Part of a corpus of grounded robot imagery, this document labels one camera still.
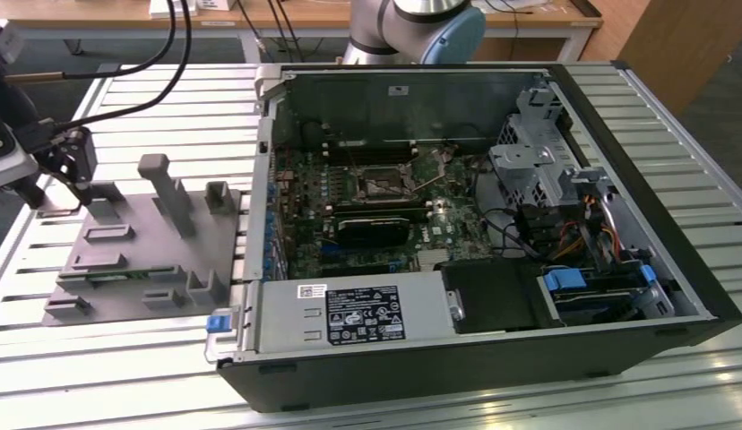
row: floor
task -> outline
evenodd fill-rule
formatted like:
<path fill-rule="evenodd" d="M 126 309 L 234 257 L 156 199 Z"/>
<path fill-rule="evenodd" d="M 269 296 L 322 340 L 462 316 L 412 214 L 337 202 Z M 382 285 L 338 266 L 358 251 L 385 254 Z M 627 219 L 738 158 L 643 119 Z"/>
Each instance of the floor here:
<path fill-rule="evenodd" d="M 286 52 L 279 50 L 277 44 L 273 41 L 266 43 L 275 61 L 289 61 Z M 341 56 L 346 41 L 303 39 L 301 45 L 309 61 L 330 62 Z M 60 41 L 34 40 L 27 43 L 10 72 L 94 72 L 104 63 L 139 64 L 160 46 L 159 40 L 86 40 L 86 53 L 71 56 Z M 163 63 L 175 64 L 181 51 L 178 44 Z M 242 58 L 241 46 L 231 39 L 195 40 L 190 58 L 193 63 L 235 63 Z M 30 86 L 27 92 L 39 112 L 64 120 L 74 115 L 87 87 L 87 81 L 63 82 Z M 732 61 L 713 76 L 680 120 L 742 187 L 742 44 L 732 54 Z M 0 245 L 20 206 L 16 196 L 0 193 Z"/>

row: slotted metal table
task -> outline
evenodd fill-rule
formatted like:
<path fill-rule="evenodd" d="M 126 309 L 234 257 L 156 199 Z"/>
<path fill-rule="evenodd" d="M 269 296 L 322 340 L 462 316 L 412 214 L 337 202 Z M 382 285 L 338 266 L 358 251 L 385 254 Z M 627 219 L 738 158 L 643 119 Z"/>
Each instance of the slotted metal table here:
<path fill-rule="evenodd" d="M 632 72 L 609 64 L 571 64 L 568 70 L 742 310 L 740 190 Z M 172 72 L 160 65 L 95 82 L 76 114 L 146 101 Z M 253 65 L 193 65 L 158 107 L 94 124 L 96 180 L 115 181 L 124 193 L 148 192 L 136 163 L 142 154 L 163 152 L 186 189 L 214 178 L 247 191 L 254 73 Z M 596 165 L 595 151 L 583 149 Z M 38 219 L 24 209 L 0 249 L 0 428 L 742 428 L 742 325 L 607 378 L 258 414 L 203 359 L 203 316 L 40 326 L 83 217 Z"/>

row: table leg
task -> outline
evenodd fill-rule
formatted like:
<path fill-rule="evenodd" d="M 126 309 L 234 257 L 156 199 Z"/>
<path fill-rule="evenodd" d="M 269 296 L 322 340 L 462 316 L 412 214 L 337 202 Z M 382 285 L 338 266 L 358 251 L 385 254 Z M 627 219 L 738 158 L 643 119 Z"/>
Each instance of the table leg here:
<path fill-rule="evenodd" d="M 571 37 L 567 38 L 557 61 L 561 63 L 572 63 L 577 61 L 587 46 L 588 36 L 591 36 L 591 28 L 575 29 Z"/>
<path fill-rule="evenodd" d="M 257 46 L 257 37 L 251 30 L 238 31 L 238 39 L 241 40 L 241 46 L 243 47 L 243 59 L 247 63 L 258 65 L 262 63 L 262 58 L 259 57 L 259 47 Z"/>
<path fill-rule="evenodd" d="M 80 56 L 84 53 L 82 49 L 82 39 L 64 39 L 63 43 L 72 56 Z"/>

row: power supply label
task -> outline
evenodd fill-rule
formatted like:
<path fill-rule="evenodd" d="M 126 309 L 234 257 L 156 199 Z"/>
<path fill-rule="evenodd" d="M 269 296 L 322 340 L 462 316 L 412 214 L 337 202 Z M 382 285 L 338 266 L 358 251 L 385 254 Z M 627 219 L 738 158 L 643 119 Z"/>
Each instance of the power supply label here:
<path fill-rule="evenodd" d="M 329 289 L 325 309 L 331 345 L 405 339 L 397 286 Z"/>

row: blue latch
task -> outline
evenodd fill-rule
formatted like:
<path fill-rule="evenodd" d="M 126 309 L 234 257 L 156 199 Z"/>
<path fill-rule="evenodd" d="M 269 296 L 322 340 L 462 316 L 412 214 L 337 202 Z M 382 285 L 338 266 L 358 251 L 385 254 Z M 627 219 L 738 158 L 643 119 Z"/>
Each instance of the blue latch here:
<path fill-rule="evenodd" d="M 657 280 L 656 271 L 649 264 L 643 264 L 639 268 L 639 271 L 643 273 L 644 280 L 647 284 L 652 284 Z"/>
<path fill-rule="evenodd" d="M 233 328 L 230 327 L 230 320 L 230 315 L 210 315 L 206 320 L 206 332 L 211 334 L 233 331 Z"/>
<path fill-rule="evenodd" d="M 553 269 L 543 276 L 543 280 L 549 291 L 587 287 L 587 280 L 579 269 Z"/>

